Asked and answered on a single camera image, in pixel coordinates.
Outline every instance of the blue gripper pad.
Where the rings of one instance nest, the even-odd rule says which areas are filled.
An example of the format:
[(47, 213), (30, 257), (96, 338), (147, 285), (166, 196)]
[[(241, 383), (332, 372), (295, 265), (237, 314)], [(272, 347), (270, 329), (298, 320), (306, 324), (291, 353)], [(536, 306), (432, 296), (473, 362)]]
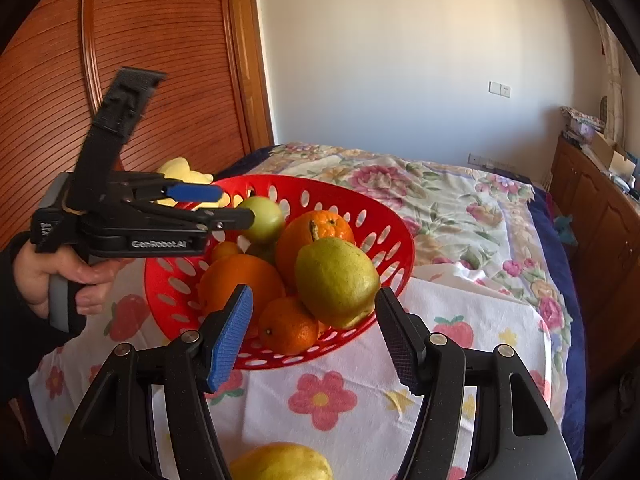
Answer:
[(217, 202), (224, 191), (209, 184), (176, 184), (167, 188), (165, 195), (176, 202)]
[[(254, 294), (251, 288), (238, 285), (224, 309), (209, 314), (202, 324), (205, 350), (210, 351), (207, 386), (212, 393), (219, 389), (231, 374), (253, 310)], [(207, 340), (212, 341), (212, 346), (207, 344)]]

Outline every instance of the folded cloth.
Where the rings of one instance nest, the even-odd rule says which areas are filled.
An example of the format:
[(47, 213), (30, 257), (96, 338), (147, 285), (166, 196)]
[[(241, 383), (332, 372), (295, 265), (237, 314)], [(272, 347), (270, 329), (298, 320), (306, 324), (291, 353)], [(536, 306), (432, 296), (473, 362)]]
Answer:
[[(137, 306), (130, 292), (139, 289), (136, 284), (125, 285), (116, 282), (115, 298), (124, 297), (116, 301), (120, 307), (115, 311), (123, 305)], [(500, 296), (495, 291), (489, 294)], [(548, 399), (550, 339), (533, 307), (417, 278), (409, 280), (400, 301), (432, 332), (445, 333), (462, 346), (492, 351), (501, 343), (512, 345)], [(85, 332), (62, 351), (46, 356), (30, 379), (38, 417), (54, 449), (91, 375), (97, 373), (99, 365), (93, 364), (101, 363), (116, 344), (113, 337), (121, 329), (108, 324), (110, 315), (105, 312), (90, 319)], [(166, 343), (151, 316), (128, 340), (139, 349)], [(465, 391), (451, 479), (462, 478), (466, 470), (474, 390)], [(207, 396), (207, 402), (227, 460), (270, 442), (297, 442), (325, 455), (336, 478), (388, 480), (402, 462), (422, 399), (399, 382), (380, 329), (374, 325), (347, 345), (303, 364), (234, 370), (215, 394)], [(162, 474), (178, 478), (161, 387), (154, 390), (153, 406)]]

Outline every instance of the red fruit basket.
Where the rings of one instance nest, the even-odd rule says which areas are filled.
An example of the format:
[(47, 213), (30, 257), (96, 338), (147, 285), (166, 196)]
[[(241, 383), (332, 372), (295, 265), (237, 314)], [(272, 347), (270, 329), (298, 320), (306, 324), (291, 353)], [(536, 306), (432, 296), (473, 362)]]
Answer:
[[(411, 233), (395, 212), (377, 200), (318, 180), (283, 175), (235, 176), (215, 184), (225, 191), (229, 207), (250, 194), (268, 196), (280, 205), (287, 223), (313, 209), (336, 212), (349, 222), (356, 245), (373, 261), (383, 286), (391, 286), (400, 294), (411, 276), (415, 257)], [(181, 203), (176, 207), (196, 205)], [(238, 232), (217, 232), (210, 239), (204, 256), (146, 259), (146, 298), (156, 323), (169, 339), (197, 329), (204, 320), (196, 285), (208, 267), (212, 248), (225, 239), (238, 243), (244, 250), (248, 245)], [(264, 348), (258, 338), (246, 339), (235, 368), (265, 370), (310, 361), (347, 344), (375, 320), (375, 314), (371, 314), (350, 330), (328, 328), (315, 345), (295, 356), (275, 354)]]

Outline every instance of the tangerine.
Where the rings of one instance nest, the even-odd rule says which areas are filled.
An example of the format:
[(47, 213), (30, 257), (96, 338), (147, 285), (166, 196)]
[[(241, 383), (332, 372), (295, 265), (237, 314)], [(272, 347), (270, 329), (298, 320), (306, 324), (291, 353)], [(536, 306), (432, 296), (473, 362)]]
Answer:
[(296, 355), (313, 346), (320, 335), (318, 320), (298, 298), (270, 301), (258, 320), (260, 342), (282, 355)]
[(229, 241), (220, 242), (211, 250), (209, 263), (213, 263), (225, 256), (232, 256), (233, 254), (242, 254), (242, 249), (238, 247), (238, 244)]
[(276, 267), (284, 282), (296, 288), (298, 251), (318, 238), (336, 237), (355, 243), (349, 223), (338, 213), (308, 211), (291, 221), (276, 243)]
[(248, 285), (254, 294), (254, 313), (246, 337), (258, 335), (260, 314), (270, 301), (285, 295), (284, 284), (275, 267), (249, 254), (232, 254), (213, 262), (198, 284), (202, 313), (222, 310), (236, 285)]

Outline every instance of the pear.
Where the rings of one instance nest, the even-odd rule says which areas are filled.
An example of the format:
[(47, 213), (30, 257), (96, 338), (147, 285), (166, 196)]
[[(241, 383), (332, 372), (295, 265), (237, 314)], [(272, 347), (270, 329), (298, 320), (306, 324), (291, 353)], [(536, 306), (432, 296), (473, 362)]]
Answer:
[(331, 466), (317, 451), (274, 442), (245, 453), (229, 464), (233, 480), (334, 480)]
[(327, 237), (300, 249), (296, 285), (300, 300), (318, 320), (352, 328), (373, 311), (380, 277), (359, 248)]

